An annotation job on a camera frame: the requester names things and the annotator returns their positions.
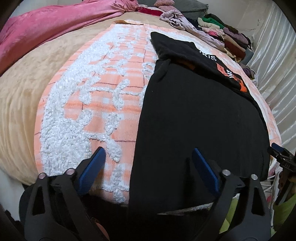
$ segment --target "metal screw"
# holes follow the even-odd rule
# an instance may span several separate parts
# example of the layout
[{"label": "metal screw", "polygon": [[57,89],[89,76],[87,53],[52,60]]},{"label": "metal screw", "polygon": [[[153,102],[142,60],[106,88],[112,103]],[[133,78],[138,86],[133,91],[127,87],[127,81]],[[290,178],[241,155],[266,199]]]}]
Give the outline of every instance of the metal screw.
[{"label": "metal screw", "polygon": [[43,178],[45,178],[46,177],[46,173],[45,172],[42,172],[42,173],[40,173],[39,175],[38,175],[38,178],[39,179],[43,179]]},{"label": "metal screw", "polygon": [[251,178],[252,178],[253,180],[257,180],[257,179],[258,179],[257,175],[255,175],[255,174],[252,174],[252,175],[251,175]]},{"label": "metal screw", "polygon": [[72,174],[74,174],[75,173],[75,169],[73,169],[73,168],[69,168],[67,171],[66,171],[66,174],[67,175],[72,175]]},{"label": "metal screw", "polygon": [[224,170],[222,171],[222,173],[223,173],[225,176],[229,176],[229,175],[231,174],[231,172],[230,172],[229,170],[226,170],[226,169],[224,169]]}]

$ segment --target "lavender cloth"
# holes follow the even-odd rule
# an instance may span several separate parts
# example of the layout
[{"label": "lavender cloth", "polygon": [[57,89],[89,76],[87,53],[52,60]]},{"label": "lavender cloth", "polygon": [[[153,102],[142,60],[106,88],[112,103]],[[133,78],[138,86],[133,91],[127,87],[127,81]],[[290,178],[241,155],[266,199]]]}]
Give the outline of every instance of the lavender cloth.
[{"label": "lavender cloth", "polygon": [[242,34],[234,34],[233,32],[229,31],[228,28],[223,28],[225,34],[229,35],[231,38],[238,39],[240,42],[244,44],[248,44],[248,40]]},{"label": "lavender cloth", "polygon": [[197,38],[201,39],[202,41],[206,42],[208,45],[212,46],[213,48],[219,49],[223,52],[224,50],[224,43],[214,39],[210,35],[206,34],[203,31],[197,30],[179,11],[177,10],[170,10],[168,12],[163,13],[160,16],[160,20],[169,23],[173,27],[186,30],[192,35],[196,36]]}]

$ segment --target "satin curtain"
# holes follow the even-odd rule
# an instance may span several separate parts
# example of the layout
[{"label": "satin curtain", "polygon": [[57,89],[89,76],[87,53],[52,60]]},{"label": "satin curtain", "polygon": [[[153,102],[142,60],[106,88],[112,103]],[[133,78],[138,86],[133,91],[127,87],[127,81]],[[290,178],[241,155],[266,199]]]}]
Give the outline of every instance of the satin curtain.
[{"label": "satin curtain", "polygon": [[252,36],[255,53],[248,66],[258,75],[258,90],[269,105],[283,147],[296,148],[296,33],[270,0],[265,20]]}]

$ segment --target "red cloth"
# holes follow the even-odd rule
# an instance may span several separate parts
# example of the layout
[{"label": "red cloth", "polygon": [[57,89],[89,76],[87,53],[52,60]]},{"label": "red cloth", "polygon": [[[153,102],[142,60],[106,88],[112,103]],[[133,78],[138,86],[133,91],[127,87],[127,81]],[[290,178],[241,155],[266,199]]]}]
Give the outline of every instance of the red cloth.
[{"label": "red cloth", "polygon": [[227,48],[236,57],[241,58],[242,60],[245,58],[246,53],[241,51],[238,47],[233,45],[231,42],[225,39],[224,44],[225,44],[225,48]]},{"label": "red cloth", "polygon": [[138,6],[137,0],[84,0],[69,6],[46,6],[10,18],[0,32],[0,76],[39,45],[124,12],[134,12]]},{"label": "red cloth", "polygon": [[136,12],[146,13],[158,17],[163,14],[162,11],[153,10],[145,7],[137,7]]}]

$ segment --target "beige bed sheet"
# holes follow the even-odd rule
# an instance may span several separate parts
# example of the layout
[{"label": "beige bed sheet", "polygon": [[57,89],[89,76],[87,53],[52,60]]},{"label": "beige bed sheet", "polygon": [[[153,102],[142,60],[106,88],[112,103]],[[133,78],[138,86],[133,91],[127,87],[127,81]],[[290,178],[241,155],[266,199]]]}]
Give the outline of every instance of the beige bed sheet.
[{"label": "beige bed sheet", "polygon": [[0,168],[24,184],[35,182],[34,128],[41,95],[55,73],[85,42],[119,19],[175,29],[159,17],[128,12],[64,34],[26,54],[0,77]]}]

